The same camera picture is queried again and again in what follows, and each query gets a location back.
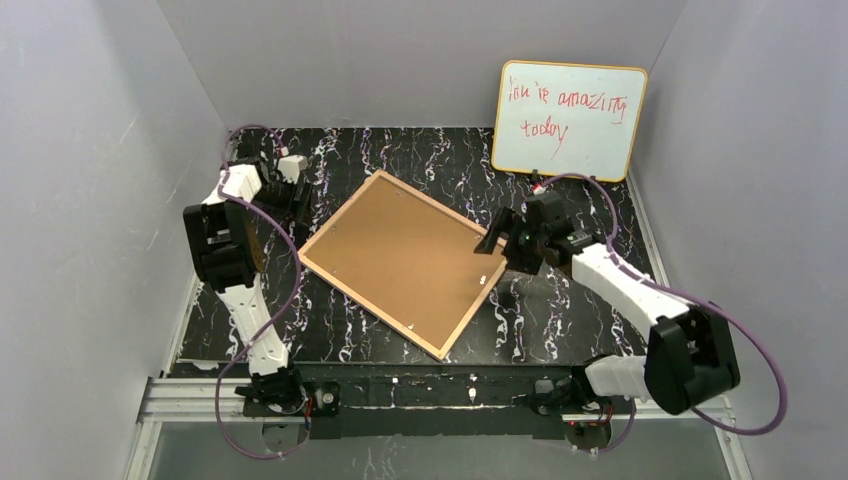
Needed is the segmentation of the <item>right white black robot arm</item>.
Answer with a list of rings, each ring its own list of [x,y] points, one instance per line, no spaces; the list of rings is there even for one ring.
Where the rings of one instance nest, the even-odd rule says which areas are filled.
[[[565,395],[585,403],[603,397],[651,399],[680,414],[741,382],[728,321],[704,306],[678,300],[628,275],[600,234],[577,227],[563,198],[545,192],[521,210],[500,208],[476,245],[477,254],[499,250],[506,268],[537,274],[559,269],[613,307],[646,340],[641,356],[603,354],[573,368]]]

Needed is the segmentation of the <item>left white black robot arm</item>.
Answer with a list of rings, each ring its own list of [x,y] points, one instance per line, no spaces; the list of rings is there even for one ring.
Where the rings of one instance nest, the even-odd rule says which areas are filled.
[[[300,412],[307,395],[288,347],[270,324],[261,287],[264,253],[249,214],[271,206],[299,220],[311,193],[303,174],[308,164],[303,155],[286,154],[224,166],[213,191],[183,211],[195,273],[224,303],[247,350],[251,382],[236,392],[285,415]]]

